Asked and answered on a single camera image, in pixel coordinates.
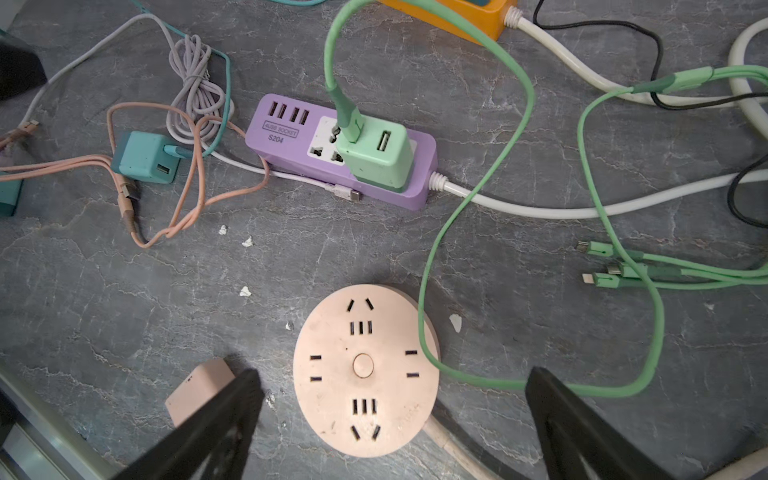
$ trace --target black cable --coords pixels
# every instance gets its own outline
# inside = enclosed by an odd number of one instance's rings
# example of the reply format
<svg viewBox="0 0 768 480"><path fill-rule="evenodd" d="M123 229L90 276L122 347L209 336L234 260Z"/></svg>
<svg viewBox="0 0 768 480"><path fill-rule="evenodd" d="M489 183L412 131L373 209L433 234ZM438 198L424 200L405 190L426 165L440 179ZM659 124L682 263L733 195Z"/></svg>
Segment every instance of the black cable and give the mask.
<svg viewBox="0 0 768 480"><path fill-rule="evenodd" d="M768 162L768 155L766 155L763 158L760 158L758 161L756 161L755 163L751 164L749 167L739 172L738 175L736 175L733 178L733 181L730 182L730 186L728 187L728 196L727 196L728 209L730 210L730 212L733 214L734 217L738 218L744 223L748 223L749 225L752 225L753 227L768 228L768 223L764 223L759 220L755 220L753 218L744 216L741 212L739 212L739 209L736 208L736 201L733 198L736 196L736 188L739 186L741 179L744 178L746 174L748 174L749 172L758 168L760 165L766 162Z"/></svg>
<svg viewBox="0 0 768 480"><path fill-rule="evenodd" d="M589 25L617 25L620 27L627 27L631 28L632 30L635 30L637 32L640 32L641 34L653 39L653 41L656 42L656 62L654 63L654 69L650 73L650 79L651 81L656 80L659 75L659 69L661 68L661 60L664 58L664 43L661 40L661 37L651 31L647 28L643 28L639 26L636 23L632 22L625 22L623 20L587 20L585 22L575 22L575 23L564 23L562 25L542 25L538 21L538 12L541 10L541 6L544 4L544 0L538 0L538 4L536 5L536 8L533 11L533 24L537 27L541 28L542 30L565 30L566 28L576 28L576 27L587 27ZM768 97L768 92L766 93L748 93L748 94L742 94L737 95L734 97L728 97L728 98L721 98L720 100L713 100L713 101L705 101L698 104L691 104L691 105L669 105L664 103L656 94L656 92L650 93L650 98L654 101L654 104L656 104L657 107L663 108L664 110L693 110L695 108L704 108L704 107L713 107L715 105L722 105L726 103L730 103L732 101L739 101L743 100L745 98L755 98L755 97Z"/></svg>

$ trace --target gray marble floor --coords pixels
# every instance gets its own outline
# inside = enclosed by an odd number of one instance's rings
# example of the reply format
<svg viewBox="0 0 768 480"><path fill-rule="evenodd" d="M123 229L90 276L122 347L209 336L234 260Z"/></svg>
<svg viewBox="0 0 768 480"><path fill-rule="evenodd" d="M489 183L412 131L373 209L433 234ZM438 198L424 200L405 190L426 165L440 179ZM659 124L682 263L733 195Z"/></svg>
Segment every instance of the gray marble floor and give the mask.
<svg viewBox="0 0 768 480"><path fill-rule="evenodd" d="M233 61L236 122L247 126L266 93L329 105L323 41L340 0L293 8L266 0L147 0L154 13L225 51ZM530 18L533 2L524 0ZM657 31L662 74L723 65L731 42L768 16L760 0L549 0L542 20L622 18ZM29 0L10 32L40 52L49 72L87 51L137 13L128 0ZM647 38L625 28L553 34L596 71L630 84L654 61ZM487 187L545 207L590 205L576 123L598 93L521 32L501 45L538 94L531 124ZM748 62L768 64L768 35ZM215 79L223 66L214 60ZM488 52L382 5L343 32L336 72L364 113L434 135L439 170L474 185L517 126L525 98ZM109 151L105 110L119 101L168 102L180 87L156 25L142 22L66 77L35 114L38 134L16 162ZM709 93L728 92L724 83ZM32 94L0 104L8 130ZM120 128L161 132L153 111L119 115ZM234 136L226 149L253 161ZM738 109L666 112L612 101L588 122L594 176L606 202L739 170L766 153ZM211 160L213 193L259 179ZM259 369L268 390L251 446L249 478L467 478L423 434L384 458L340 455L316 437L293 394L291 360L310 310L352 283L386 283L415 296L429 248L458 204L431 194L413 213L366 199L338 200L274 180L222 202L197 224L142 251L125 234L103 171L28 180L15 217L0 227L0 360L25 379L110 462L126 465L170 431L163 401L196 364L226 356ZM146 232L162 228L181 182L144 185ZM747 186L745 210L768 216L766 188ZM219 235L221 225L229 227ZM614 219L630 248L721 266L756 266L766 234L733 219L724 190ZM240 243L252 236L254 245ZM600 259L577 240L606 237L596 220L527 220L469 207L445 238L429 287L442 355L469 372L521 378L547 366L562 379L599 385L632 380L652 322L647 294L581 283ZM243 286L251 297L239 296ZM656 378L629 399L589 399L603 417L677 478L695 479L768 442L768 293L762 287L664 292L667 335ZM460 314L457 333L449 315ZM506 478L545 478L520 392L471 388L444 377L439 412Z"/></svg>

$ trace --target purple power strip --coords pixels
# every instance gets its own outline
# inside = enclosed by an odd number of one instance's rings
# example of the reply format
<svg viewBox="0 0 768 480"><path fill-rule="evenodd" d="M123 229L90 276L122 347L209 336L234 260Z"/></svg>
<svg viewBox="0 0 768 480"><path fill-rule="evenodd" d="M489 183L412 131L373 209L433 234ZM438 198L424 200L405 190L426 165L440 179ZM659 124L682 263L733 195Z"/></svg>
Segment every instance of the purple power strip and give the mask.
<svg viewBox="0 0 768 480"><path fill-rule="evenodd" d="M437 169L437 144L432 135L408 129L409 139L416 142L413 172L406 191L398 194L357 180L344 164L309 154L323 117L335 119L336 111L282 95L266 94L256 107L245 143L280 170L343 185L409 210L424 206L429 176Z"/></svg>

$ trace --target usb port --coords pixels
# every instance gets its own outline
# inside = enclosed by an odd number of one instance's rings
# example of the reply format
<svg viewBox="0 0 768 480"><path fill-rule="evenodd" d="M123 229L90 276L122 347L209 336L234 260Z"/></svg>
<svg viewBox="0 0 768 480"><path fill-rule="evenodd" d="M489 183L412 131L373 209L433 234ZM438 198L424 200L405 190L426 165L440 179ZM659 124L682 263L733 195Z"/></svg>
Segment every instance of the usb port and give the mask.
<svg viewBox="0 0 768 480"><path fill-rule="evenodd" d="M391 135L391 134L392 134L392 132L391 131L387 131L387 130L384 130L382 132L382 137L379 140L379 146L376 148L376 150L378 150L378 151L386 150L387 142L389 142L389 135Z"/></svg>

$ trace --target electrical outlet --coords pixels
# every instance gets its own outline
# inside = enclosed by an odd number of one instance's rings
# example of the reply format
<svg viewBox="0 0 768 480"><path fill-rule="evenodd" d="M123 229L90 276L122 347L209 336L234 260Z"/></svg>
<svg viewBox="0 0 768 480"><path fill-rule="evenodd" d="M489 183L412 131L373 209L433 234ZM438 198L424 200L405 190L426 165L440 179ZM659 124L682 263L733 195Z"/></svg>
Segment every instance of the electrical outlet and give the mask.
<svg viewBox="0 0 768 480"><path fill-rule="evenodd" d="M408 187L397 193L362 182L349 171L331 141L335 126L336 111L331 108L266 94L253 114L246 144L278 170L343 185L409 210L426 204L429 176L437 169L437 143L432 135L407 130L413 172Z"/></svg>
<svg viewBox="0 0 768 480"><path fill-rule="evenodd" d="M426 341L439 357L429 318ZM355 285L306 319L293 354L296 397L310 426L348 455L386 455L424 426L439 371L419 350L416 303L391 287Z"/></svg>

